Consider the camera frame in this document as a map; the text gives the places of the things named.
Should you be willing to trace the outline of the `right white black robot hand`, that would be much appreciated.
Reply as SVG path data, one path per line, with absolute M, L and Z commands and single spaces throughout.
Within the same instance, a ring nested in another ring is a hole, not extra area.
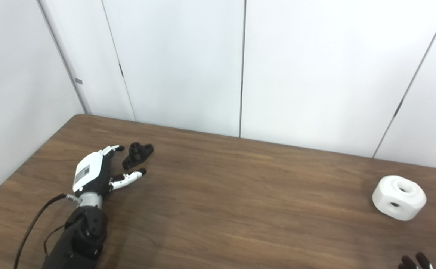
M 408 255 L 402 256 L 398 269 L 434 269 L 434 266 L 423 252 L 418 252 L 415 261 Z

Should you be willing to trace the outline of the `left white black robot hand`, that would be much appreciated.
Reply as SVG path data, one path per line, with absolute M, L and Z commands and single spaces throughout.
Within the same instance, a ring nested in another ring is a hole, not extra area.
M 131 173 L 111 176 L 112 158 L 116 151 L 124 151 L 124 147 L 109 145 L 90 153 L 79 162 L 72 185 L 72 191 L 77 197 L 94 193 L 105 198 L 113 190 L 123 188 L 146 175 L 147 170 L 140 168 Z

